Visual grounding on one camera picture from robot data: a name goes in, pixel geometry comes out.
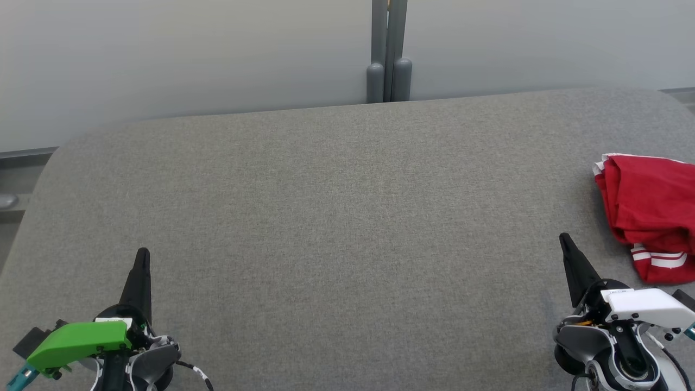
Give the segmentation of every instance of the red cloth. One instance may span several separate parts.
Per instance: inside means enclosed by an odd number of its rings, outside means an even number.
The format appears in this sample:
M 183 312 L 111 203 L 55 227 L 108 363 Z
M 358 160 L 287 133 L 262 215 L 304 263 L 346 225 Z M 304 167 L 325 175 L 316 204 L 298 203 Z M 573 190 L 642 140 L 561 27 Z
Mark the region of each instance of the red cloth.
M 695 281 L 695 165 L 606 154 L 594 174 L 606 217 L 648 283 Z

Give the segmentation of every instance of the gray wall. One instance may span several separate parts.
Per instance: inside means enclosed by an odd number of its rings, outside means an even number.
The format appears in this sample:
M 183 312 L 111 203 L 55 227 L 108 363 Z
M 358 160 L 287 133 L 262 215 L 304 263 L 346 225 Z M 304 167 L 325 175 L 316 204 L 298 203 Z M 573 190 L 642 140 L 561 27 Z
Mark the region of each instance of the gray wall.
M 363 103 L 370 15 L 370 0 L 2 0 L 0 152 L 126 120 Z
M 411 99 L 695 86 L 694 0 L 409 0 Z

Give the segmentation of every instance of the floor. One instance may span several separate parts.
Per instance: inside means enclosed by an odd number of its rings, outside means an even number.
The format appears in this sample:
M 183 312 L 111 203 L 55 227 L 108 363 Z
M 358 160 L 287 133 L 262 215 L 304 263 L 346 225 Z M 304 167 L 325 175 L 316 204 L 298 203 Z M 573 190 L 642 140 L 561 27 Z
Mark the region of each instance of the floor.
M 695 88 L 678 88 L 664 92 L 678 99 L 695 114 Z M 50 154 L 8 158 L 0 156 L 0 193 L 24 194 L 29 198 L 49 157 Z M 24 215 L 22 208 L 18 209 L 10 212 L 0 211 L 0 272 Z

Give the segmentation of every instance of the green robotic arm part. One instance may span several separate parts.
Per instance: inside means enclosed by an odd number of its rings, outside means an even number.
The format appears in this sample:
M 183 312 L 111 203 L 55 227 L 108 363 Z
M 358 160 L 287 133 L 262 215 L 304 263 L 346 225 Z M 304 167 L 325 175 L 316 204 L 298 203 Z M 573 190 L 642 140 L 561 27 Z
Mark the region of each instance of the green robotic arm part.
M 124 321 L 68 323 L 49 334 L 26 361 L 47 374 L 48 369 L 64 367 L 92 354 L 119 350 L 122 345 L 130 349 L 127 329 Z

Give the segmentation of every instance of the gray fabric surface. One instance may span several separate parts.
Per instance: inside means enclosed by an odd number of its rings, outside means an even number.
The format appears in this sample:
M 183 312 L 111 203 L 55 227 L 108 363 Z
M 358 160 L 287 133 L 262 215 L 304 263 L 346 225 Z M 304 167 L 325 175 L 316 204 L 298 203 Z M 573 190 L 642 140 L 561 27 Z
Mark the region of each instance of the gray fabric surface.
M 687 109 L 625 89 L 89 134 L 48 163 L 0 277 L 1 374 L 31 327 L 115 303 L 146 246 L 155 329 L 216 389 L 568 390 L 551 339 L 571 311 L 558 234 L 641 287 L 591 164 L 694 150 Z M 672 351 L 695 377 L 693 346 Z M 88 390 L 91 376 L 34 389 Z M 181 368 L 170 389 L 204 384 Z

